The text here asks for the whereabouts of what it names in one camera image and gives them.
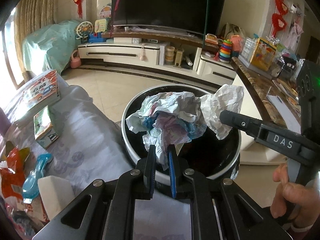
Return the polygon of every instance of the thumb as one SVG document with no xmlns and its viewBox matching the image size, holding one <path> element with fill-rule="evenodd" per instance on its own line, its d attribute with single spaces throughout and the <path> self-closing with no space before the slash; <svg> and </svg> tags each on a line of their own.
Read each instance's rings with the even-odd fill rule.
<svg viewBox="0 0 320 240">
<path fill-rule="evenodd" d="M 289 202 L 300 206 L 312 205 L 319 201 L 319 191 L 295 183 L 287 183 L 282 195 Z"/>
</svg>

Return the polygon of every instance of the crumpled paper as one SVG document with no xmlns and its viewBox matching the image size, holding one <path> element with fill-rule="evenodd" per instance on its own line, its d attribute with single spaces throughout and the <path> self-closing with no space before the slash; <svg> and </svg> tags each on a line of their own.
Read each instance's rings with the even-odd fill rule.
<svg viewBox="0 0 320 240">
<path fill-rule="evenodd" d="M 219 140 L 224 139 L 231 127 L 220 122 L 220 113 L 229 110 L 240 113 L 244 97 L 242 86 L 224 84 L 215 94 L 201 97 L 201 111 L 207 126 L 216 133 Z"/>
<path fill-rule="evenodd" d="M 164 170 L 168 168 L 169 144 L 190 142 L 203 135 L 207 125 L 200 110 L 201 99 L 191 92 L 167 92 L 146 97 L 141 109 L 126 118 L 130 131 L 143 135 L 148 151 L 156 146 L 157 162 Z"/>
</svg>

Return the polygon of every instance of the small green box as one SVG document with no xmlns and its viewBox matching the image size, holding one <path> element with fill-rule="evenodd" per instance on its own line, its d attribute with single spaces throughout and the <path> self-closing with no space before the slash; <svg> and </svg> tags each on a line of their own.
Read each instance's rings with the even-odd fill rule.
<svg viewBox="0 0 320 240">
<path fill-rule="evenodd" d="M 46 106 L 34 116 L 35 139 L 44 149 L 47 149 L 61 135 L 55 125 L 54 114 Z"/>
</svg>

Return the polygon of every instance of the television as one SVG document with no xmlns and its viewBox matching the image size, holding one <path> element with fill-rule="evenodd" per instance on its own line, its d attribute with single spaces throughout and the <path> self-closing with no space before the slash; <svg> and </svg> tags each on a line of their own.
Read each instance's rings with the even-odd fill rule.
<svg viewBox="0 0 320 240">
<path fill-rule="evenodd" d="M 204 33 L 207 0 L 112 0 L 113 25 L 157 26 Z M 224 0 L 209 0 L 207 33 L 217 34 Z"/>
</svg>

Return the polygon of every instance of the curtain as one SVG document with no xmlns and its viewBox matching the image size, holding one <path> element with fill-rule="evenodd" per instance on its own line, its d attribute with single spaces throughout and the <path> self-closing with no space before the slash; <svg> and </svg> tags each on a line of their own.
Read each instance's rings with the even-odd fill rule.
<svg viewBox="0 0 320 240">
<path fill-rule="evenodd" d="M 54 0 L 21 0 L 16 6 L 14 42 L 21 72 L 25 81 L 30 79 L 22 57 L 22 43 L 30 33 L 54 23 Z"/>
</svg>

